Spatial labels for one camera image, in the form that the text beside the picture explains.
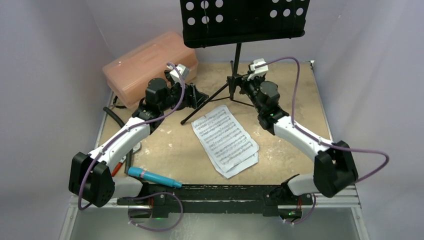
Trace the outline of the black folding music stand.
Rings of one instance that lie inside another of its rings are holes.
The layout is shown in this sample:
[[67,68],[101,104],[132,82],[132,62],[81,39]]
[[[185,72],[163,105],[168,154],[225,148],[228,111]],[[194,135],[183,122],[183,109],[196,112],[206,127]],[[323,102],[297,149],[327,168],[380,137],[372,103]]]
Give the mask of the black folding music stand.
[[184,45],[236,44],[232,75],[225,84],[233,100],[242,43],[302,37],[309,5],[308,0],[181,0]]

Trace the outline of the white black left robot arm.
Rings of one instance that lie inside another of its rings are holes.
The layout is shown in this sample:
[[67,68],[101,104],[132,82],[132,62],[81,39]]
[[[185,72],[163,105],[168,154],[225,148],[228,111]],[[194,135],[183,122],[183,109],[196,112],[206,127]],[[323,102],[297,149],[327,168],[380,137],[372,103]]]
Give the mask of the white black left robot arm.
[[150,136],[164,121],[167,110],[197,109],[208,99],[196,85],[173,81],[171,86],[163,78],[148,82],[145,97],[124,126],[104,144],[88,154],[77,153],[72,158],[70,192],[78,196],[77,204],[84,210],[82,201],[102,207],[113,198],[130,197],[138,205],[146,203],[149,191],[134,177],[113,177],[112,170],[133,147]]

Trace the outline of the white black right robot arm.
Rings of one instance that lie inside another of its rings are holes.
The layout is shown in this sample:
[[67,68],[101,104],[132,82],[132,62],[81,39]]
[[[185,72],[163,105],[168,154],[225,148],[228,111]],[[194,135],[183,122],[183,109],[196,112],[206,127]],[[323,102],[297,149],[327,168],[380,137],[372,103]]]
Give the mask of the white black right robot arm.
[[229,79],[231,91],[240,87],[240,94],[248,96],[258,113],[261,127],[300,150],[313,162],[313,172],[297,174],[285,180],[278,189],[282,200],[294,203],[303,194],[322,194],[332,198],[358,180],[359,175],[349,145],[344,141],[332,142],[291,119],[280,105],[278,85],[256,76],[236,75]]

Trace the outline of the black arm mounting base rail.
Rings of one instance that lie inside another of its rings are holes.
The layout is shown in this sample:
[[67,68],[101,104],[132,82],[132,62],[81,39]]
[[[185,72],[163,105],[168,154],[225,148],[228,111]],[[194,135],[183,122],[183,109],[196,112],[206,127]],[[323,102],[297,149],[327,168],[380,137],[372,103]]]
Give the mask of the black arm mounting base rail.
[[173,188],[159,184],[142,187],[137,199],[121,197],[119,206],[147,206],[154,218],[170,213],[261,214],[264,217],[288,215],[299,204],[313,203],[311,194],[295,196],[282,185],[184,184]]

